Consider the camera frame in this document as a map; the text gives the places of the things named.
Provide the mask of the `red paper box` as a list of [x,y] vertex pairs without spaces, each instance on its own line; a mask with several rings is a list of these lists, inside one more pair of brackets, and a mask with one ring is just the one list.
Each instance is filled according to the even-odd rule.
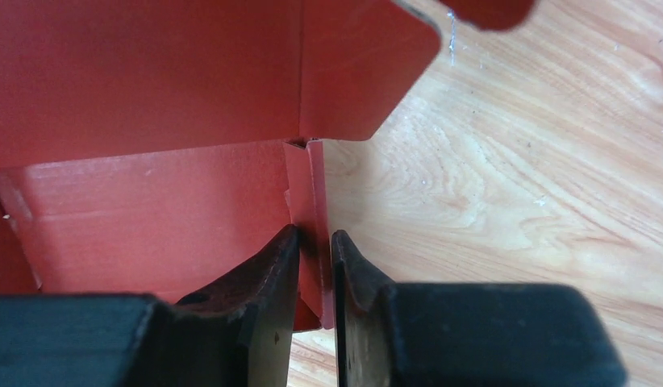
[[176,302],[293,223],[294,328],[333,327],[323,141],[443,46],[417,1],[0,1],[0,295]]

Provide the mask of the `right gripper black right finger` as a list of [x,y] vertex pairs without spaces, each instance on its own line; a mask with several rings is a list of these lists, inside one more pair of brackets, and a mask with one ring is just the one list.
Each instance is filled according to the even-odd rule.
[[331,237],[341,386],[624,386],[594,307],[567,285],[397,282]]

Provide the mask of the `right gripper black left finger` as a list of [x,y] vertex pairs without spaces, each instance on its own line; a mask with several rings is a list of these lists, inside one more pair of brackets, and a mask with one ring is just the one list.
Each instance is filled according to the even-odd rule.
[[0,297],[0,386],[284,386],[300,236],[169,304],[150,294]]

